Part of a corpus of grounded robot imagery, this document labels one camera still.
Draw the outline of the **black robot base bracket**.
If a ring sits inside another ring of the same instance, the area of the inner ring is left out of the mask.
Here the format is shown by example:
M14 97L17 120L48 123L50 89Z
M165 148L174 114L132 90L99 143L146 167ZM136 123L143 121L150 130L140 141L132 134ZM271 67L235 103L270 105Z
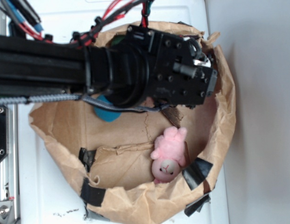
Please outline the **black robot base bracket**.
M7 108L0 105L0 163L7 155Z

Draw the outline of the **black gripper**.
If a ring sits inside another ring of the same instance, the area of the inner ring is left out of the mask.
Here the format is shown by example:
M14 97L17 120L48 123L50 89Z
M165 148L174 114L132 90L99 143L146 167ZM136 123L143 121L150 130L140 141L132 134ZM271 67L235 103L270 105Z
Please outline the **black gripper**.
M212 95L218 73L207 66L194 38L185 40L181 35L130 25L126 44L136 50L137 60L145 66L144 71L138 68L144 80L134 93L137 105L150 97L193 108Z

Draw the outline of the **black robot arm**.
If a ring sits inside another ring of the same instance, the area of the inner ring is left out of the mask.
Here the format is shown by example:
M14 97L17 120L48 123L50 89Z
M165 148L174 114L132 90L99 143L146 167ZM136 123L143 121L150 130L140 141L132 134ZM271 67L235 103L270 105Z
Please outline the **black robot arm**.
M117 112L193 108L211 96L217 71L197 41L130 25L109 48L0 35L0 105L83 100Z

